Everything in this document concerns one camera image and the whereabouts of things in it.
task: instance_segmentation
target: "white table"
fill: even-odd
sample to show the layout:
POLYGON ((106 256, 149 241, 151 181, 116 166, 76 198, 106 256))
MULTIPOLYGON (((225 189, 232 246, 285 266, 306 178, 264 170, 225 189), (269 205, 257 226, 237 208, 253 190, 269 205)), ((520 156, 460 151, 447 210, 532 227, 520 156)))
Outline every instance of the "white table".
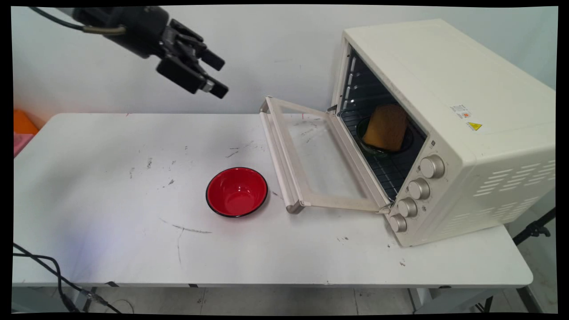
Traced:
MULTIPOLYGON (((533 279, 503 226, 404 248, 383 215, 291 215, 280 193, 257 114, 58 114, 14 159, 14 241, 81 286, 469 288, 456 308, 533 279), (225 218, 205 188, 236 166, 270 192, 257 212, 225 218)), ((56 277, 16 257, 12 283, 56 277)))

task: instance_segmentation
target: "cream toaster oven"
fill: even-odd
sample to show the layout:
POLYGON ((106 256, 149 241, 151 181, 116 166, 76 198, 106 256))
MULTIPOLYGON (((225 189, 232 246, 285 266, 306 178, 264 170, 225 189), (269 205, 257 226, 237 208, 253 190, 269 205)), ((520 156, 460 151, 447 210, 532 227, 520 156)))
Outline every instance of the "cream toaster oven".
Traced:
POLYGON ((445 21, 347 29, 341 54, 327 112, 261 106, 288 212, 384 214, 410 246, 511 222, 555 186, 555 91, 445 21), (383 104, 407 113, 397 153, 361 143, 383 104))

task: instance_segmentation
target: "black cable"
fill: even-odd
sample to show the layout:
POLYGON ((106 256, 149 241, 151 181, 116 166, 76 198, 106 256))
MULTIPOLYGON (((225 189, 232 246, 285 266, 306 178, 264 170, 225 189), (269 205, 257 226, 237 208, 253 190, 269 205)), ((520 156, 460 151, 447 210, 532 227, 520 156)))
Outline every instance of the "black cable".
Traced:
POLYGON ((88 34, 101 34, 101 35, 122 35, 126 33, 126 28, 124 27, 116 27, 116 28, 100 28, 100 27, 92 27, 92 26, 82 26, 80 24, 73 24, 67 21, 61 20, 59 18, 54 17, 53 15, 39 9, 38 7, 28 7, 31 10, 34 10, 36 13, 40 14, 41 16, 48 18, 49 20, 62 25, 64 27, 68 27, 71 29, 83 31, 88 34))
MULTIPOLYGON (((89 298, 90 300, 95 300, 98 303, 109 307, 111 310, 115 311, 116 313, 121 313, 120 311, 117 310, 117 308, 113 307, 110 303, 108 303, 106 300, 104 300, 101 296, 99 296, 98 294, 95 294, 94 292, 90 292, 87 290, 83 290, 80 287, 76 286, 74 283, 72 283, 71 281, 67 280, 65 277, 63 277, 61 275, 61 270, 59 268, 59 264, 57 263, 57 261, 52 258, 52 257, 48 257, 48 256, 38 256, 38 255, 33 255, 31 252, 29 252, 28 250, 22 248, 21 246, 19 246, 16 243, 13 243, 14 248, 22 251, 24 254, 20 254, 20 253, 12 253, 14 256, 19 256, 19 257, 29 257, 32 258, 34 261, 36 261, 37 263, 39 263, 40 265, 42 265, 44 268, 46 268, 49 272, 53 273, 55 276, 57 276, 57 286, 58 289, 61 288, 61 280, 63 280, 65 283, 67 283, 70 287, 74 288, 75 290, 79 291, 81 294, 87 296, 87 298, 89 298), (50 268, 50 266, 48 266, 47 264, 45 264, 41 259, 48 259, 50 261, 52 261, 55 264, 55 268, 57 269, 57 272, 53 271, 52 268, 50 268)), ((63 301, 63 304, 65 305, 65 307, 67 307, 67 309, 70 312, 80 312, 77 307, 73 304, 73 302, 65 295, 63 294, 63 290, 60 289, 60 295, 61 295, 61 300, 63 301)))
POLYGON ((67 21, 63 21, 63 20, 56 18, 53 15, 51 15, 51 14, 49 14, 43 10, 38 9, 38 7, 28 7, 28 8, 30 8, 31 10, 34 10, 36 13, 42 15, 43 17, 48 18, 49 20, 51 20, 57 24, 60 24, 64 27, 83 31, 83 26, 80 24, 73 24, 73 23, 69 23, 67 21))
MULTIPOLYGON (((37 263, 39 263, 40 265, 42 265, 44 268, 46 268, 49 272, 53 273, 55 276, 60 277, 61 280, 63 280, 66 284, 68 284, 70 287, 74 288, 75 290, 81 292, 81 288, 76 286, 74 283, 72 283, 71 281, 67 280, 64 276, 62 276, 61 274, 57 274, 55 271, 53 271, 52 268, 50 268, 50 266, 48 266, 47 264, 45 264, 42 260, 37 259, 35 257, 33 257, 33 254, 31 252, 29 252, 28 250, 20 247, 18 244, 13 243, 14 244, 14 248, 22 251, 23 253, 27 254, 30 256, 30 258, 34 259, 37 263)), ((57 262, 55 262, 55 259, 51 260, 55 265, 56 268, 59 268, 59 265, 57 264, 57 262)))
POLYGON ((115 311, 116 313, 122 313, 122 312, 118 311, 117 308, 113 307, 110 303, 107 304, 107 307, 109 307, 110 310, 115 311))
POLYGON ((117 303, 117 302, 119 302, 119 301, 124 301, 124 302, 126 302, 126 304, 128 304, 128 305, 130 306, 130 310, 131 310, 132 313, 134 314, 134 307, 133 307, 133 304, 132 304, 132 303, 130 303, 127 299, 119 299, 119 300, 113 301, 113 303, 117 303))
POLYGON ((57 263, 57 261, 55 261, 54 258, 48 257, 48 256, 40 256, 40 255, 28 255, 25 253, 12 253, 12 256, 29 257, 29 258, 32 258, 34 260, 46 259, 46 260, 50 260, 51 262, 53 262, 53 264, 55 264, 55 269, 57 270, 57 290, 59 291, 59 296, 61 297, 61 301, 63 302, 63 305, 67 308, 67 310, 69 312, 80 312, 79 309, 77 309, 77 307, 75 306, 75 304, 73 304, 71 299, 69 299, 69 297, 67 297, 63 293, 63 289, 61 288, 61 270, 59 269, 59 264, 57 263))

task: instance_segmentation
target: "oven knob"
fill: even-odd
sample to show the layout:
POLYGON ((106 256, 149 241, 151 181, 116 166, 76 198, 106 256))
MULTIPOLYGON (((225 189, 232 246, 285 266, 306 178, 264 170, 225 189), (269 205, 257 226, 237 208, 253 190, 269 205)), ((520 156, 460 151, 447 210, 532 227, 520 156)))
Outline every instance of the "oven knob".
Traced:
POLYGON ((425 179, 417 178, 409 182, 409 193, 414 199, 421 200, 427 199, 431 191, 425 179))
POLYGON ((414 217, 417 215, 417 205, 411 198, 399 200, 397 203, 399 213, 404 217, 414 217))
POLYGON ((440 178, 444 174, 444 163, 438 155, 429 155, 421 159, 421 173, 427 178, 440 178))
POLYGON ((407 221, 401 215, 394 215, 389 217, 389 224, 395 232, 407 231, 407 221))

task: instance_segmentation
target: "open oven door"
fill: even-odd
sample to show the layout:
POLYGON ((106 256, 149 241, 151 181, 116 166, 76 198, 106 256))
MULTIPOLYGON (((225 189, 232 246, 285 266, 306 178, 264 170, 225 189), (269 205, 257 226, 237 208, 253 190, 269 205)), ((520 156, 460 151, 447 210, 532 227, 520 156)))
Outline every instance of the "open oven door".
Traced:
POLYGON ((267 96, 260 115, 288 212, 384 211, 387 197, 334 113, 267 96))

